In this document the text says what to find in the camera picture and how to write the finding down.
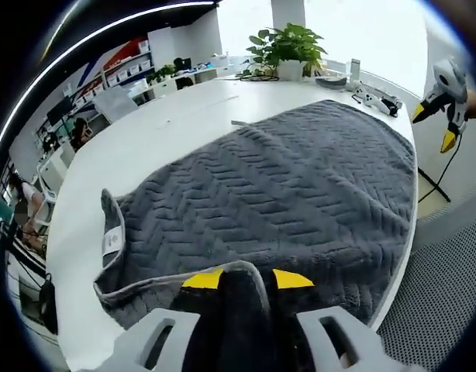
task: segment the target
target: window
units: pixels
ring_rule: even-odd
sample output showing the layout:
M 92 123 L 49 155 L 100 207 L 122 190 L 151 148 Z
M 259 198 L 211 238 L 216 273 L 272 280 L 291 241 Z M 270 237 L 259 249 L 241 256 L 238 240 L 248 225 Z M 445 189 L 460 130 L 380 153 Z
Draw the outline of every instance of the window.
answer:
M 0 195 L 7 205 L 10 205 L 12 200 L 11 191 L 9 189 L 9 175 L 14 171 L 14 164 L 8 159 L 2 176 L 0 177 Z
M 323 36 L 330 60 L 360 68 L 422 96 L 427 34 L 418 0 L 304 0 L 305 24 Z
M 222 0 L 217 19 L 223 53 L 245 56 L 252 45 L 248 36 L 273 26 L 271 0 Z

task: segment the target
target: small object on table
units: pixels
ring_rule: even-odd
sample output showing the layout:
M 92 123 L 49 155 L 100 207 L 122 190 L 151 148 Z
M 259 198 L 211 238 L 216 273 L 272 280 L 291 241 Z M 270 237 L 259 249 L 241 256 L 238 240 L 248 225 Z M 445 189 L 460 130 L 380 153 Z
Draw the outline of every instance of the small object on table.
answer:
M 316 84 L 328 89 L 344 89 L 347 86 L 346 77 L 321 76 L 316 78 Z

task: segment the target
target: white device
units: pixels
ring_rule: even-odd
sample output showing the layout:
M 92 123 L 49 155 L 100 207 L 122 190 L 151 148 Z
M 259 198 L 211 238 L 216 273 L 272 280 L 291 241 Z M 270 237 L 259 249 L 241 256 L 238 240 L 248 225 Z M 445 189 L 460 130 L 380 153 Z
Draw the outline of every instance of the white device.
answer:
M 386 103 L 383 102 L 379 97 L 370 93 L 360 82 L 355 85 L 354 96 L 360 98 L 368 107 L 375 107 L 388 116 L 398 116 L 398 107 L 396 105 L 388 102 L 388 100 L 386 100 Z
M 350 83 L 360 80 L 360 61 L 352 58 L 350 62 L 347 63 L 347 75 L 349 77 Z

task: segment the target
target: desk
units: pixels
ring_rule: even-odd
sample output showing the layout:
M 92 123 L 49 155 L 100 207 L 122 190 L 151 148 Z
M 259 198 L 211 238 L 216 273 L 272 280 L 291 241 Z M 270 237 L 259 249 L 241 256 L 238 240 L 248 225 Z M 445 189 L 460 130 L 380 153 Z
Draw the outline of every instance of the desk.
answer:
M 114 195 L 132 191 L 157 168 L 237 130 L 232 120 L 256 122 L 323 99 L 360 109 L 414 143 L 405 106 L 393 119 L 358 105 L 349 93 L 313 83 L 213 80 L 141 106 L 78 151 L 57 199 L 47 250 L 47 270 L 56 288 L 58 341 L 71 371 L 97 367 L 123 332 L 104 312 L 93 290 L 102 269 L 101 190 L 108 188 Z M 407 251 L 402 275 L 410 246 Z M 388 289 L 390 302 L 400 280 Z
M 200 75 L 207 75 L 210 74 L 213 76 L 212 79 L 217 78 L 217 68 L 215 67 L 210 67 L 210 68 L 204 68 L 202 70 L 194 71 L 194 72 L 188 72 L 187 74 L 182 74 L 176 77 L 173 77 L 174 80 L 181 79 L 181 78 L 193 78 L 192 80 L 194 81 L 195 84 L 199 84 L 204 82 L 201 78 Z
M 39 167 L 42 179 L 49 189 L 56 194 L 59 194 L 60 187 L 66 177 L 67 168 L 71 165 L 73 158 L 74 150 L 69 141 L 66 141 Z

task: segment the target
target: hand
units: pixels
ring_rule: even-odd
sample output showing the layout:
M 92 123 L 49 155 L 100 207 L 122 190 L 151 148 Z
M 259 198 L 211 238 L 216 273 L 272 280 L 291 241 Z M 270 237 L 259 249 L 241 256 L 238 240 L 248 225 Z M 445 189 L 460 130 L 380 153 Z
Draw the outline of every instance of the hand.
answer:
M 469 98 L 467 100 L 467 111 L 465 112 L 465 119 L 476 119 L 476 92 L 467 91 Z
M 22 230 L 25 232 L 25 233 L 31 233 L 32 231 L 34 231 L 34 227 L 33 227 L 33 220 L 32 219 L 29 219 L 27 223 L 24 224 L 24 226 L 22 227 Z

